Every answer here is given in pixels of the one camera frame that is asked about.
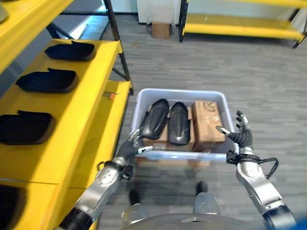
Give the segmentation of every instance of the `cable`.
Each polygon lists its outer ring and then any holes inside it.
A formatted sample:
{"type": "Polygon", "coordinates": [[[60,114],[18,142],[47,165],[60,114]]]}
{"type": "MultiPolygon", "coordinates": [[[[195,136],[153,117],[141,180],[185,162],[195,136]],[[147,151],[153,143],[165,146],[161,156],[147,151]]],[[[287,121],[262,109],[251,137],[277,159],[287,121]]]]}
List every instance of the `cable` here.
{"type": "Polygon", "coordinates": [[[278,164],[279,164],[279,161],[276,157],[270,157],[268,159],[262,159],[262,160],[259,160],[259,164],[263,164],[263,163],[267,163],[267,162],[271,162],[271,161],[274,161],[275,164],[272,166],[271,170],[269,171],[268,174],[266,174],[266,178],[269,180],[270,177],[274,174],[274,172],[276,171],[277,167],[278,167],[278,164]]]}

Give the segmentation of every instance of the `yellow shelving unit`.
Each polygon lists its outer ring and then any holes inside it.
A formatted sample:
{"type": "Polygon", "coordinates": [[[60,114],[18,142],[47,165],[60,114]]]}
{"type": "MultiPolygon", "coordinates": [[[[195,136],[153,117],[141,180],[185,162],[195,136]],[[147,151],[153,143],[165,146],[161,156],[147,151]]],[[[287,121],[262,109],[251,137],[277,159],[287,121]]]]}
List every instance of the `yellow shelving unit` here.
{"type": "Polygon", "coordinates": [[[272,37],[295,40],[300,40],[304,37],[289,21],[189,13],[184,33],[272,37]]]}
{"type": "Polygon", "coordinates": [[[130,88],[129,81],[107,82],[105,91],[117,94],[114,100],[106,97],[100,99],[77,160],[73,180],[60,184],[1,182],[22,188],[26,194],[24,211],[14,229],[51,230],[60,223],[84,189],[92,183],[97,172],[96,165],[112,159],[130,88]]]}
{"type": "Polygon", "coordinates": [[[2,5],[9,17],[0,23],[0,72],[73,0],[19,0],[2,5]]]}
{"type": "Polygon", "coordinates": [[[265,18],[250,18],[224,16],[214,14],[187,13],[189,0],[181,0],[179,18],[179,41],[183,41],[185,33],[238,35],[252,37],[268,37],[280,39],[294,39],[297,47],[306,37],[307,32],[300,32],[294,28],[291,21],[300,8],[307,7],[307,0],[225,0],[249,3],[295,7],[296,10],[289,20],[274,20],[265,18]]]}
{"type": "Polygon", "coordinates": [[[259,3],[267,5],[295,7],[295,8],[307,7],[307,0],[225,0],[225,1],[240,1],[240,2],[250,2],[250,3],[259,3]]]}
{"type": "Polygon", "coordinates": [[[129,81],[107,83],[105,91],[117,94],[114,100],[101,99],[93,118],[95,125],[86,137],[70,187],[87,188],[97,173],[96,165],[112,159],[130,88],[129,81]]]}
{"type": "MultiPolygon", "coordinates": [[[[0,72],[72,1],[3,3],[9,18],[0,23],[0,72]]],[[[44,49],[22,73],[73,70],[78,77],[73,91],[25,92],[13,84],[0,99],[0,115],[18,110],[45,112],[56,121],[51,137],[42,144],[0,144],[0,185],[18,187],[22,195],[10,229],[54,229],[91,183],[96,165],[113,157],[126,101],[133,90],[111,3],[104,2],[115,41],[76,40],[95,46],[95,58],[86,62],[50,59],[44,49]],[[118,55],[125,72],[120,76],[126,81],[109,81],[112,70],[119,72],[113,69],[118,55]],[[105,92],[116,96],[111,100],[105,92]]],[[[53,39],[46,48],[70,43],[53,39]]]]}
{"type": "MultiPolygon", "coordinates": [[[[48,68],[74,70],[79,78],[75,90],[63,94],[29,93],[13,84],[0,100],[1,115],[24,110],[50,113],[56,120],[52,136],[43,144],[0,144],[2,178],[58,184],[73,172],[116,56],[121,52],[119,42],[83,42],[95,45],[93,61],[53,60],[42,51],[22,74],[48,68]]],[[[71,41],[55,39],[47,47],[59,43],[71,41]]]]}

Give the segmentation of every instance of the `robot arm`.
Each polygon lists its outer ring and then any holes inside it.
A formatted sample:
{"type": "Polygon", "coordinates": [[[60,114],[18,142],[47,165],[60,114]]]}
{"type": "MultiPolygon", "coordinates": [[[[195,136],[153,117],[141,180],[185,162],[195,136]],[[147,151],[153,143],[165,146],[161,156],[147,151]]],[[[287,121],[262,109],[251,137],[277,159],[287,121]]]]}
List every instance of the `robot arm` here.
{"type": "Polygon", "coordinates": [[[104,168],[98,168],[93,183],[83,192],[73,209],[55,230],[88,230],[98,219],[108,199],[117,190],[119,181],[132,177],[133,168],[127,163],[129,158],[152,150],[152,147],[136,147],[140,138],[139,132],[132,132],[112,161],[103,162],[104,168]]]}
{"type": "Polygon", "coordinates": [[[288,229],[296,224],[293,214],[283,202],[282,196],[268,180],[278,166],[276,158],[260,159],[254,154],[252,147],[253,137],[249,122],[242,112],[237,112],[237,125],[241,132],[232,133],[227,129],[217,126],[217,129],[239,145],[239,153],[229,151],[227,163],[236,165],[236,177],[246,188],[250,199],[258,212],[265,220],[268,229],[288,229]],[[262,163],[275,161],[271,171],[265,176],[262,163]]]}

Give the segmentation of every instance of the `plastic bin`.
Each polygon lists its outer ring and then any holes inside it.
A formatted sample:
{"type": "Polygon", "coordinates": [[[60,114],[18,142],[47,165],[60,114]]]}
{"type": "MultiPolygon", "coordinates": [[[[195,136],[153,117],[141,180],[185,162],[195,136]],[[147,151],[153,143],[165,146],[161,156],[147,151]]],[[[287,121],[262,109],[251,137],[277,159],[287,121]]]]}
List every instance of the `plastic bin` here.
{"type": "MultiPolygon", "coordinates": [[[[191,106],[194,101],[214,101],[217,103],[223,127],[230,131],[234,131],[226,97],[223,93],[217,91],[197,91],[197,90],[171,90],[171,89],[143,89],[137,96],[137,102],[134,109],[134,114],[131,123],[131,131],[138,129],[144,119],[149,106],[159,99],[166,99],[169,105],[172,106],[176,102],[182,102],[186,107],[191,106]]],[[[146,157],[149,160],[225,160],[226,153],[229,150],[238,152],[237,144],[234,144],[230,139],[221,144],[213,152],[183,152],[183,151],[164,151],[153,150],[137,155],[137,157],[146,157]]]]}

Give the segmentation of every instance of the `small cardboard box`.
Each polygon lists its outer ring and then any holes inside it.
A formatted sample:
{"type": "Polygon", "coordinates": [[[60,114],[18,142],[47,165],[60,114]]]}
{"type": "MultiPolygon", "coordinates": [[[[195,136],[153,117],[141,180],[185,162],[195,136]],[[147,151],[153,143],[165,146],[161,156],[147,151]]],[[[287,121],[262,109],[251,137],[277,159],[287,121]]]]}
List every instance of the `small cardboard box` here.
{"type": "Polygon", "coordinates": [[[210,151],[225,141],[225,135],[215,127],[223,126],[215,102],[196,101],[192,105],[195,129],[195,146],[193,151],[210,151]]]}
{"type": "Polygon", "coordinates": [[[165,125],[162,134],[159,139],[151,140],[144,138],[143,142],[145,146],[153,146],[155,150],[169,150],[169,151],[192,151],[195,145],[195,132],[192,119],[192,110],[188,109],[188,119],[190,120],[190,142],[187,145],[173,145],[167,141],[167,124],[165,125]]]}
{"type": "Polygon", "coordinates": [[[168,23],[152,23],[152,35],[154,38],[168,39],[170,35],[168,23]]]}

